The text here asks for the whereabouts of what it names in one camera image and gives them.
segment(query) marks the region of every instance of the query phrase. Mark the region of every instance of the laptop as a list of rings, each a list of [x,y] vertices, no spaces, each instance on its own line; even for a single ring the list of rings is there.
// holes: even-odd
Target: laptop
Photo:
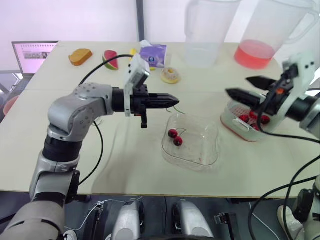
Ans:
[[[30,80],[58,41],[13,41],[16,60],[18,61],[23,79]]]

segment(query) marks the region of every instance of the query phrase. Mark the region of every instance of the white tabletop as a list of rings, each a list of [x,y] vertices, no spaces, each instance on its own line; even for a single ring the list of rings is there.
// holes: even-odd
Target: white tabletop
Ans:
[[[179,110],[212,119],[218,126],[220,156],[215,168],[206,172],[183,169],[166,162],[161,154],[161,140],[170,113],[165,109],[148,110],[148,128],[141,129],[139,117],[123,113],[103,117],[104,155],[97,171],[78,190],[79,194],[174,195],[251,198],[287,184],[294,173],[319,154],[319,146],[301,140],[268,136],[246,142],[222,126],[220,115],[230,100],[225,88],[252,90],[245,77],[265,75],[277,79],[281,69],[273,60],[260,71],[243,68],[233,60],[237,45],[223,46],[218,62],[210,69],[195,69],[183,62],[183,44],[168,43],[170,66],[182,80],[169,85],[160,80],[160,69],[146,81],[150,92],[170,93],[179,98]],[[0,190],[29,191],[37,157],[47,133],[47,112],[51,103],[68,95],[81,79],[102,62],[105,50],[126,54],[136,43],[60,42],[22,93],[8,116],[0,124]],[[89,48],[93,56],[82,66],[73,66],[68,55],[78,48]],[[128,59],[119,59],[119,71],[103,67],[88,82],[123,86],[123,72]],[[285,120],[277,133],[310,135],[299,124]],[[92,127],[83,142],[78,170],[82,179],[96,165],[100,138]],[[319,174],[315,164],[301,174],[307,178]],[[311,188],[312,182],[292,189]],[[273,194],[285,196],[284,191]]]

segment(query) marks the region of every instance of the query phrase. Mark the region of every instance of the red cherry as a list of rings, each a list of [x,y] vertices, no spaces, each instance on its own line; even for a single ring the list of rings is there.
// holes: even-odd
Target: red cherry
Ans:
[[[169,135],[169,137],[170,138],[176,138],[177,136],[178,136],[178,132],[177,132],[177,130],[175,130],[175,129],[170,129],[169,131],[168,131],[168,135]]]
[[[184,141],[182,140],[182,138],[180,136],[176,136],[173,140],[174,145],[176,145],[178,147],[181,146],[183,142]]]
[[[270,117],[268,117],[268,116],[266,116],[266,115],[263,115],[263,116],[261,117],[261,123],[262,123],[262,124],[268,124],[268,123],[270,123]]]
[[[244,121],[245,123],[249,122],[249,116],[248,115],[241,115],[239,117],[239,119],[241,119],[242,121]]]
[[[249,116],[252,119],[257,119],[258,118],[254,111],[250,111]]]
[[[254,130],[260,131],[260,129],[256,123],[252,123],[250,126],[253,127]]]

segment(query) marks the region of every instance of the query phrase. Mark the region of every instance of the empty plastic pitcher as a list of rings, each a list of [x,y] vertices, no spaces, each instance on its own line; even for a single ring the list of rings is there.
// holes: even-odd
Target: empty plastic pitcher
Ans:
[[[185,11],[185,59],[196,68],[216,61],[241,0],[192,0]]]
[[[300,40],[319,20],[312,0],[261,0],[234,55],[250,69],[265,68],[284,43]],[[307,14],[313,21],[296,37],[289,38]]]

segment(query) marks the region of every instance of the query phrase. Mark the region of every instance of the clear plastic container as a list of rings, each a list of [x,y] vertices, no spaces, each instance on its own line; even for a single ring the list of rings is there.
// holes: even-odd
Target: clear plastic container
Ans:
[[[245,30],[234,59],[250,69],[263,69],[281,46],[295,43],[316,25],[319,12],[312,0],[261,0]],[[303,18],[313,21],[294,38],[289,38]]]
[[[191,0],[184,20],[185,59],[194,68],[207,68],[217,59],[221,44],[241,0]]]
[[[168,136],[170,129],[178,131],[183,139],[181,146],[176,146]],[[162,156],[179,167],[203,171],[218,160],[218,136],[218,128],[212,120],[175,113],[169,118],[164,132]]]
[[[225,127],[230,129],[242,139],[248,142],[257,142],[266,136],[266,134],[255,130],[251,126],[251,124],[257,123],[257,120],[250,118],[249,122],[246,123],[239,118],[241,115],[249,116],[250,111],[251,109],[248,106],[236,101],[230,101],[227,107],[224,109],[220,119]],[[263,125],[262,129],[266,132],[272,133],[281,122],[276,119],[276,117],[272,117],[268,114],[263,115],[268,116],[270,118],[270,122],[266,125]]]

